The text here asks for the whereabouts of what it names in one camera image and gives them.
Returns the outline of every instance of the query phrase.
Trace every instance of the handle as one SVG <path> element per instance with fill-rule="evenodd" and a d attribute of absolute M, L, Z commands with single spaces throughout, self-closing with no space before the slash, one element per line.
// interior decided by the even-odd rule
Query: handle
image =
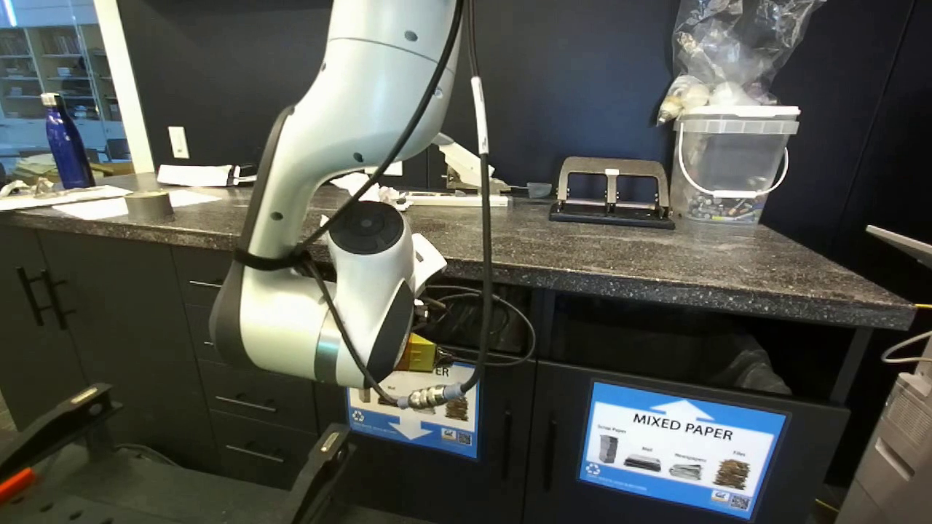
<path fill-rule="evenodd" d="M 220 291 L 223 288 L 223 281 L 218 281 L 218 279 L 187 279 L 187 285 L 206 288 L 206 291 Z"/>
<path fill-rule="evenodd" d="M 506 409 L 503 412 L 503 421 L 502 421 L 502 476 L 506 480 L 509 470 L 513 470 L 513 412 Z"/>
<path fill-rule="evenodd" d="M 548 432 L 544 432 L 544 473 L 542 473 L 542 488 L 550 491 L 554 486 L 554 461 L 555 461 L 555 418 L 550 416 Z"/>
<path fill-rule="evenodd" d="M 245 448 L 245 445 L 223 445 L 229 453 L 245 453 L 245 456 L 257 456 L 257 460 L 266 460 L 266 461 L 285 461 L 283 456 L 276 453 L 266 453 L 266 450 L 257 450 L 257 448 Z"/>
<path fill-rule="evenodd" d="M 220 403 L 235 403 L 235 406 L 247 406 L 247 409 L 280 412 L 276 403 L 245 400 L 245 397 L 235 397 L 235 394 L 213 394 L 213 397 L 220 400 Z"/>
<path fill-rule="evenodd" d="M 59 285 L 68 285 L 68 279 L 53 279 L 53 271 L 44 271 L 40 277 L 47 281 L 59 328 L 68 328 L 68 313 L 73 313 L 73 307 L 62 307 L 62 296 L 59 296 Z"/>
<path fill-rule="evenodd" d="M 37 279 L 44 279 L 44 272 L 27 277 L 27 271 L 18 266 L 18 277 L 21 277 L 22 293 L 27 293 L 27 300 L 28 300 L 28 310 L 31 310 L 31 316 L 36 316 L 36 326 L 47 326 L 47 320 L 44 320 L 40 313 L 44 313 L 49 306 L 37 306 L 36 291 L 31 291 L 31 285 L 36 285 Z"/>
<path fill-rule="evenodd" d="M 691 175 L 686 169 L 686 159 L 685 159 L 685 140 L 676 140 L 676 166 L 681 172 L 681 178 L 702 195 L 710 195 L 710 198 L 767 198 L 771 195 L 775 189 L 784 186 L 785 175 L 790 175 L 790 147 L 784 146 L 784 157 L 781 157 L 781 175 L 778 181 L 768 186 L 768 189 L 758 189 L 758 192 L 730 192 L 730 189 L 707 189 L 707 186 L 700 186 L 695 178 Z"/>

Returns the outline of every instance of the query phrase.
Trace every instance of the cabinet handle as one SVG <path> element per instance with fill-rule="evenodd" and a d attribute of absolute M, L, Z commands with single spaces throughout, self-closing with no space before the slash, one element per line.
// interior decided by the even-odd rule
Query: cabinet handle
<path fill-rule="evenodd" d="M 210 288 L 210 291 L 220 291 L 220 288 L 223 288 L 223 281 L 218 281 L 218 279 L 187 279 L 187 285 L 191 285 L 191 288 Z"/>
<path fill-rule="evenodd" d="M 257 450 L 257 448 L 245 448 L 245 445 L 223 445 L 229 453 L 245 453 L 245 456 L 257 456 L 257 460 L 266 460 L 266 461 L 285 461 L 283 456 L 276 453 L 266 453 L 266 450 Z"/>
<path fill-rule="evenodd" d="M 68 313 L 73 313 L 73 307 L 62 307 L 62 296 L 59 296 L 59 285 L 68 285 L 68 279 L 53 279 L 53 271 L 44 271 L 40 277 L 47 281 L 59 328 L 68 328 Z"/>
<path fill-rule="evenodd" d="M 542 473 L 542 483 L 544 483 L 544 491 L 550 491 L 554 486 L 554 461 L 555 461 L 555 418 L 548 421 L 548 435 L 544 435 L 544 473 Z"/>
<path fill-rule="evenodd" d="M 18 277 L 21 277 L 22 293 L 27 293 L 27 300 L 28 300 L 36 326 L 47 326 L 47 320 L 44 320 L 40 313 L 44 313 L 49 306 L 37 306 L 36 291 L 31 291 L 31 285 L 36 285 L 37 279 L 44 279 L 44 277 L 40 277 L 40 272 L 37 272 L 37 277 L 27 277 L 22 266 L 18 271 Z"/>
<path fill-rule="evenodd" d="M 213 397 L 220 400 L 220 403 L 235 403 L 235 406 L 247 406 L 247 409 L 280 412 L 276 403 L 245 400 L 245 397 L 235 397 L 235 394 L 213 394 Z"/>
<path fill-rule="evenodd" d="M 513 412 L 503 412 L 503 421 L 502 421 L 502 476 L 506 480 L 509 470 L 513 470 Z"/>

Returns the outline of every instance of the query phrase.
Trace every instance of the cabinet door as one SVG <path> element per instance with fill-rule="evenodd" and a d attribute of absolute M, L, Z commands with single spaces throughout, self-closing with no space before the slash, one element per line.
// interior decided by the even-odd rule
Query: cabinet door
<path fill-rule="evenodd" d="M 526 521 L 631 521 L 631 524 L 702 524 L 735 521 L 676 504 L 608 491 L 580 483 L 589 394 L 590 381 L 631 384 L 673 394 L 716 397 L 761 409 L 790 412 L 784 443 L 771 460 L 768 483 L 762 486 L 758 521 L 807 521 L 815 488 L 832 456 L 832 448 L 848 421 L 845 406 L 803 403 L 771 394 L 748 394 L 710 389 L 681 381 L 631 377 L 563 362 L 538 362 L 536 406 L 534 406 L 534 450 L 526 470 Z"/>
<path fill-rule="evenodd" d="M 481 460 L 461 460 L 398 443 L 353 435 L 338 486 L 341 507 L 385 508 L 421 521 L 522 521 L 534 368 L 491 368 L 481 389 Z M 346 392 L 319 392 L 346 418 Z"/>
<path fill-rule="evenodd" d="M 0 249 L 0 389 L 22 427 L 73 392 L 78 365 L 68 332 L 44 310 L 49 296 L 37 239 L 0 229 Z"/>
<path fill-rule="evenodd" d="M 168 249 L 63 231 L 44 231 L 40 245 L 86 371 L 121 400 L 111 421 L 117 440 L 216 466 Z"/>

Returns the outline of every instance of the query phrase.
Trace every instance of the bottle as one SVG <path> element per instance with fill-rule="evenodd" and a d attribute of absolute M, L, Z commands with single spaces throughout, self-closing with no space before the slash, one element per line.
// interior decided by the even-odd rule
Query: bottle
<path fill-rule="evenodd" d="M 47 106 L 47 137 L 59 166 L 59 178 L 63 189 L 94 186 L 85 140 L 69 119 L 59 93 L 40 93 L 40 105 Z"/>

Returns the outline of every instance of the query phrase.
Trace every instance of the small device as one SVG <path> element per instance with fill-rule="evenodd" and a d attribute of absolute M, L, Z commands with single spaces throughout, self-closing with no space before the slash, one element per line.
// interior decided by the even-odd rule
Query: small device
<path fill-rule="evenodd" d="M 673 229 L 666 172 L 652 159 L 568 157 L 550 221 L 593 221 Z"/>

